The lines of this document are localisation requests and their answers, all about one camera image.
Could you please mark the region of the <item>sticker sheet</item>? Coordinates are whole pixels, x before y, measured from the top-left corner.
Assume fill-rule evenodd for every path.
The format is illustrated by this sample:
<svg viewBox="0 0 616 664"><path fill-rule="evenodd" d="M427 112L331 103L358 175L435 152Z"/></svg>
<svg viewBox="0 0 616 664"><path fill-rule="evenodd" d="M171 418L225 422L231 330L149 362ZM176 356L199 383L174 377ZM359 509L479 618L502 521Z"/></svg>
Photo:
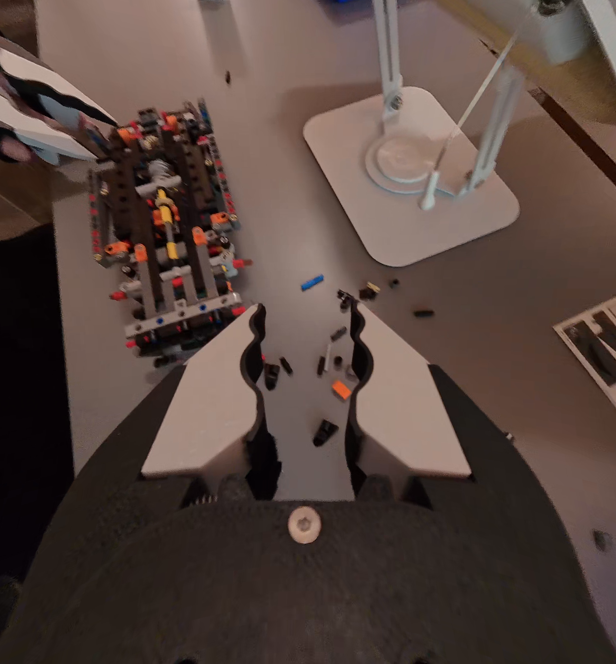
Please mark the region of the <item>sticker sheet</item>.
<svg viewBox="0 0 616 664"><path fill-rule="evenodd" d="M553 330L616 409L616 297L554 325Z"/></svg>

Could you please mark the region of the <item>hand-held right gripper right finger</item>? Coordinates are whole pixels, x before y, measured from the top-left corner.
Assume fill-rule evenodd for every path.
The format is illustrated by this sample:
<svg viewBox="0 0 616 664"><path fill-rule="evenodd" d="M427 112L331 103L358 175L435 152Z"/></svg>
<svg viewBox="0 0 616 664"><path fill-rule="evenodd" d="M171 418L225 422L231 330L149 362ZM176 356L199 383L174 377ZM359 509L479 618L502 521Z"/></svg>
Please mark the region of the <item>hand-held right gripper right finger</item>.
<svg viewBox="0 0 616 664"><path fill-rule="evenodd" d="M353 492L385 478L406 499L420 478L466 480L473 474L430 364L365 304L351 306L351 367L345 458Z"/></svg>

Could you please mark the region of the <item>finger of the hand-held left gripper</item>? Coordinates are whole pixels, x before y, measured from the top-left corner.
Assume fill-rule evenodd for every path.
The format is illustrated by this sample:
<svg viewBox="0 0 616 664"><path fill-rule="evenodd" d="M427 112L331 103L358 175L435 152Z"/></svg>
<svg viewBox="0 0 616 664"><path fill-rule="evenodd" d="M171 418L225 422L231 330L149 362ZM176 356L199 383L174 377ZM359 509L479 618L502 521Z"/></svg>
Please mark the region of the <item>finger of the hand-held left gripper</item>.
<svg viewBox="0 0 616 664"><path fill-rule="evenodd" d="M0 127L10 129L22 143L34 151L37 158L51 165L59 165L66 157L96 162L98 156L63 129L46 120L23 112L11 100L0 94Z"/></svg>
<svg viewBox="0 0 616 664"><path fill-rule="evenodd" d="M0 88L24 109L64 128L81 128L89 120L118 125L111 113L23 49L0 46Z"/></svg>

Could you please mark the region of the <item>white book stand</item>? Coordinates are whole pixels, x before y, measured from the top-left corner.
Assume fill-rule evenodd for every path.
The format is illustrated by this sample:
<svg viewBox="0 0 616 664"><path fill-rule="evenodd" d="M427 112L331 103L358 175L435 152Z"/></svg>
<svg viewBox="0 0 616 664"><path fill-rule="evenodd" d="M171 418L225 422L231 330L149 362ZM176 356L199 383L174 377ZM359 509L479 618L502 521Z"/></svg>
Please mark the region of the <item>white book stand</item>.
<svg viewBox="0 0 616 664"><path fill-rule="evenodd" d="M597 40L581 1L466 1L511 32L461 118L427 90L403 85L397 1L373 1L382 92L324 112L304 139L366 251L399 268L513 223L519 202L495 173L525 75L513 47L575 64Z"/></svg>

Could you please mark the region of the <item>person's left hand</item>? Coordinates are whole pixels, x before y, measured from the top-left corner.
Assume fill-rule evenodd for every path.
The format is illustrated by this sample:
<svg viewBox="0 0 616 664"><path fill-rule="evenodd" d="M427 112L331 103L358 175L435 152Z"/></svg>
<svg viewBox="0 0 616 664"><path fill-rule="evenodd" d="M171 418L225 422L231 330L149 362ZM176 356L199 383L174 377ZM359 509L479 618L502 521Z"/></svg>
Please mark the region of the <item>person's left hand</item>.
<svg viewBox="0 0 616 664"><path fill-rule="evenodd" d="M0 161L5 163L30 163L37 156L30 147L10 129L0 127Z"/></svg>

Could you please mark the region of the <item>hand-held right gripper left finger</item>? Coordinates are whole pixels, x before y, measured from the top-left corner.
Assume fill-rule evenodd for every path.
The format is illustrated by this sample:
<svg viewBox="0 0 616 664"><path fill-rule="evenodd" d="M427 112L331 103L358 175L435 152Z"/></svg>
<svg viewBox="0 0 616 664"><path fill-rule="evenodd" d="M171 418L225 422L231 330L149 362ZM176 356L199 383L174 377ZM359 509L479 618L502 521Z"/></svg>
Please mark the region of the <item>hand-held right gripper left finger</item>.
<svg viewBox="0 0 616 664"><path fill-rule="evenodd" d="M238 475L255 499L275 497L281 462L258 386L266 313L262 303L249 306L185 363L142 478L194 478L215 494Z"/></svg>

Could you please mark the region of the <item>lego car model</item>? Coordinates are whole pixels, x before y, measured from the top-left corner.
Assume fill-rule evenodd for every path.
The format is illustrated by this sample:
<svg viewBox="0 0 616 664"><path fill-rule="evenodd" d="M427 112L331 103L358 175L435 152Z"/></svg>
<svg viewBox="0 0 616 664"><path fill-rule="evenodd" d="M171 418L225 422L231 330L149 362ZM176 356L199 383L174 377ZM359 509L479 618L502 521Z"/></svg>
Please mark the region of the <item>lego car model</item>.
<svg viewBox="0 0 616 664"><path fill-rule="evenodd" d="M117 269L126 346L161 369L186 359L243 314L232 285L235 201L204 98L155 107L112 130L88 173L94 261Z"/></svg>

